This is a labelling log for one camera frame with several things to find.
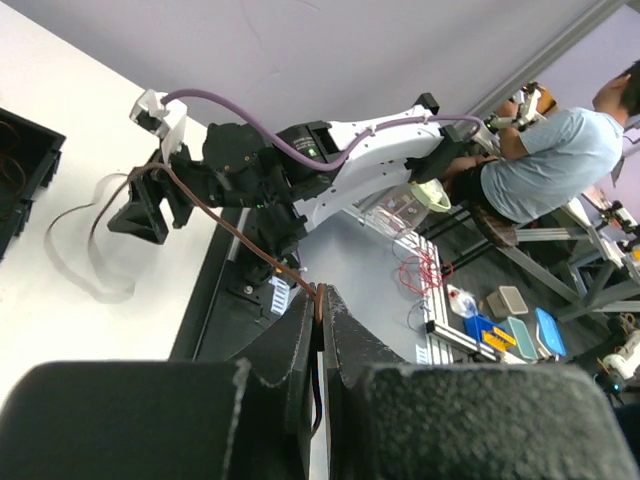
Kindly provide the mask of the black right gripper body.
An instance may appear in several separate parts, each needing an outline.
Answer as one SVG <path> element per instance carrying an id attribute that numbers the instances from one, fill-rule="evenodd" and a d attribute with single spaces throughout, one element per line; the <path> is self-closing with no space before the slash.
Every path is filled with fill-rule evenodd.
<path id="1" fill-rule="evenodd" d="M 172 227 L 184 227 L 192 214 L 194 204 L 191 199 L 173 182 L 169 174 L 163 169 L 150 171 L 150 177 L 159 191 L 161 201 L 166 200 L 173 220 Z"/>

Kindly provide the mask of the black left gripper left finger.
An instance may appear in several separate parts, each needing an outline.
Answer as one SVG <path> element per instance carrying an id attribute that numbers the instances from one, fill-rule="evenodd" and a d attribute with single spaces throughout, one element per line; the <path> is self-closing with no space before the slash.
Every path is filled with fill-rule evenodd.
<path id="1" fill-rule="evenodd" d="M 1 412 L 5 479 L 305 479 L 312 302 L 220 362 L 51 362 Z"/>

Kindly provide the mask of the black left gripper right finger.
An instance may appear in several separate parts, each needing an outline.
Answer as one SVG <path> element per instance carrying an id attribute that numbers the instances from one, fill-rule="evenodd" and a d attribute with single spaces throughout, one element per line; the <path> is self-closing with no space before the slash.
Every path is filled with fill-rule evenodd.
<path id="1" fill-rule="evenodd" d="M 635 479 L 604 394 L 562 364 L 406 362 L 326 292 L 333 479 Z"/>

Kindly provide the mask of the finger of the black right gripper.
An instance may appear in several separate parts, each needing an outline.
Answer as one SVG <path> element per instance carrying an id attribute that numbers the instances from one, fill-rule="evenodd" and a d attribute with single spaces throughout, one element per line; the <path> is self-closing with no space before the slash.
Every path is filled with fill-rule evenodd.
<path id="1" fill-rule="evenodd" d="M 107 222 L 112 233 L 126 234 L 140 240 L 161 245 L 168 235 L 168 227 L 160 209 L 164 190 L 154 178 L 152 165 L 139 167 L 131 172 L 125 188 L 128 199 Z"/>

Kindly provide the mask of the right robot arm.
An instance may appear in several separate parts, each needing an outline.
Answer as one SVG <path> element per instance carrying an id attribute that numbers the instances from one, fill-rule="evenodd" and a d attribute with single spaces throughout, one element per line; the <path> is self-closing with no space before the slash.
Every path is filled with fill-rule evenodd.
<path id="1" fill-rule="evenodd" d="M 201 89 L 144 92 L 131 120 L 157 137 L 158 149 L 135 169 L 129 198 L 108 221 L 114 233 L 162 244 L 195 208 L 240 208 L 252 216 L 238 266 L 257 286 L 277 263 L 295 269 L 299 242 L 335 213 L 399 185 L 423 184 L 443 173 L 470 144 L 458 118 L 443 115 L 424 94 L 407 110 L 361 121 L 315 121 L 269 131 L 244 109 L 237 121 L 210 124 L 200 159 L 185 143 L 186 100 L 229 107 Z"/>

